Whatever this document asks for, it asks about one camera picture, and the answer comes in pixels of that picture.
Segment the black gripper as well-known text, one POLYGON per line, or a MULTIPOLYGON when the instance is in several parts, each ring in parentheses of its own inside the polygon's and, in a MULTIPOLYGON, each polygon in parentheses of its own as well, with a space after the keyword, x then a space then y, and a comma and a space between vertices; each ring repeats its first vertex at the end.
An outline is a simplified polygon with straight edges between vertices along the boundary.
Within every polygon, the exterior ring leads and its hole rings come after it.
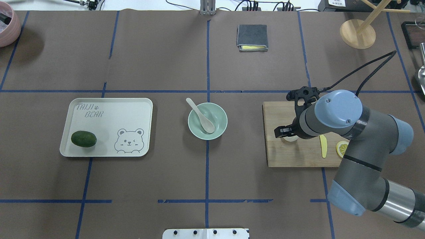
POLYGON ((299 124, 293 123, 286 126, 278 126, 274 129, 275 138, 293 137, 302 135, 299 124))

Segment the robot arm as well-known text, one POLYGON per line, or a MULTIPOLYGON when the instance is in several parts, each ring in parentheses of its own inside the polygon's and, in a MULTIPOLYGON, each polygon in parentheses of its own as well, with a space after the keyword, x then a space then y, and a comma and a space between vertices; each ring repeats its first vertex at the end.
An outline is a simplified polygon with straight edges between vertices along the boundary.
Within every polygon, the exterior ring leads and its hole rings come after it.
POLYGON ((402 154, 413 141, 405 121, 364 106, 351 91, 302 87, 286 99, 295 103, 292 124, 274 130, 276 138, 311 139, 336 133, 349 141, 331 187, 328 201, 346 213, 362 216, 366 210, 395 223, 424 230, 424 194, 381 177, 389 155, 402 154))

